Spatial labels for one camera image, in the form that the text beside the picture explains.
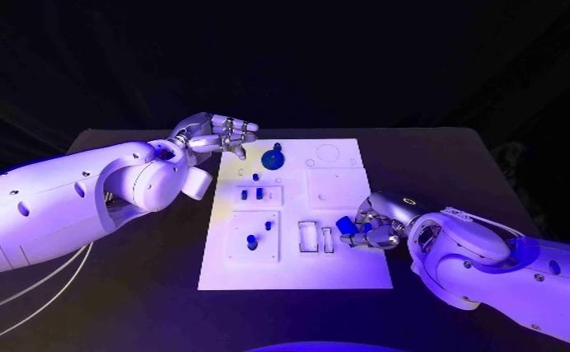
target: cable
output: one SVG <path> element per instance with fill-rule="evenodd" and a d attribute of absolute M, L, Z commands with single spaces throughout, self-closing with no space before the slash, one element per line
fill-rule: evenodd
<path fill-rule="evenodd" d="M 89 247 L 86 249 L 86 253 L 83 256 L 83 260 L 79 263 L 79 267 L 74 271 L 74 274 L 71 275 L 67 283 L 64 284 L 63 288 L 58 290 L 57 294 L 50 298 L 50 301 L 12 326 L 8 327 L 1 333 L 0 336 L 2 336 L 8 331 L 14 330 L 21 324 L 24 324 L 43 310 L 44 308 L 53 303 L 54 299 L 58 297 L 58 295 L 61 294 L 61 292 L 64 291 L 64 289 L 67 289 L 67 286 L 71 284 L 71 281 L 74 280 L 74 277 L 77 276 L 77 273 L 80 271 L 80 269 L 83 268 L 83 264 L 86 261 L 86 257 L 89 256 L 89 252 L 91 251 L 91 243 L 89 244 Z"/>
<path fill-rule="evenodd" d="M 14 298 L 18 298 L 22 294 L 25 294 L 30 290 L 32 290 L 77 258 L 80 255 L 80 252 L 84 250 L 86 245 L 76 251 L 73 257 L 63 263 L 63 265 L 38 281 L 35 282 L 27 289 L 24 289 L 21 292 L 15 293 L 11 297 L 5 298 L 2 301 L 0 301 L 0 305 L 4 305 L 8 303 Z"/>

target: blue object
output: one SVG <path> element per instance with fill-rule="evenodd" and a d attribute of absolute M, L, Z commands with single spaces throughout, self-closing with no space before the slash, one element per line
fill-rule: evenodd
<path fill-rule="evenodd" d="M 269 150 L 260 156 L 260 164 L 273 171 L 281 167 L 281 163 L 284 163 L 284 157 L 281 156 L 281 146 L 280 144 L 273 145 L 273 150 Z"/>
<path fill-rule="evenodd" d="M 253 235 L 247 235 L 247 249 L 253 251 L 257 248 L 257 241 Z"/>
<path fill-rule="evenodd" d="M 348 216 L 343 216 L 338 219 L 335 226 L 338 227 L 340 234 L 358 234 L 356 226 L 353 225 Z"/>

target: robotic arm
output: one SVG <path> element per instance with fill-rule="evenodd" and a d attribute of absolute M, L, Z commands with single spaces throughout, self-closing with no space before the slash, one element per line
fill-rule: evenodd
<path fill-rule="evenodd" d="M 453 307 L 495 307 L 519 325 L 570 342 L 570 246 L 525 237 L 454 208 L 430 210 L 402 195 L 372 193 L 355 214 L 349 245 L 389 249 L 407 238 L 411 271 Z M 492 231 L 507 232 L 503 238 Z"/>
<path fill-rule="evenodd" d="M 30 164 L 0 175 L 0 271 L 53 259 L 127 221 L 201 199 L 211 176 L 195 167 L 212 151 L 245 158 L 257 125 L 198 113 L 168 138 L 129 142 Z"/>

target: table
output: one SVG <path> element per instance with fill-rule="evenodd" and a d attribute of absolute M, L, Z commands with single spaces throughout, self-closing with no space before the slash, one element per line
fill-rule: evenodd
<path fill-rule="evenodd" d="M 168 131 L 86 130 L 68 153 Z M 371 190 L 400 191 L 538 236 L 536 228 L 470 129 L 264 129 L 260 138 L 356 138 Z M 215 180 L 220 155 L 199 167 Z M 14 350 L 243 351 L 303 340 L 400 350 L 566 350 L 484 305 L 447 306 L 410 271 L 405 245 L 387 252 L 392 290 L 198 291 L 214 197 L 179 195 L 161 212 L 132 220 L 94 242 L 84 268 L 45 310 L 0 339 Z M 63 258 L 0 274 L 11 295 Z M 2 328 L 57 292 L 74 265 L 0 308 Z"/>

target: blue disc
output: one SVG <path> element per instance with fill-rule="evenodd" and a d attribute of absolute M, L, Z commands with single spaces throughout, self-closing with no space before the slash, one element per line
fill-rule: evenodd
<path fill-rule="evenodd" d="M 281 167 L 281 164 L 284 163 L 284 157 L 281 155 L 281 146 L 280 144 L 274 144 L 273 150 L 269 150 L 267 152 L 263 153 L 260 157 L 260 164 L 270 170 L 273 171 L 274 169 L 279 169 Z"/>

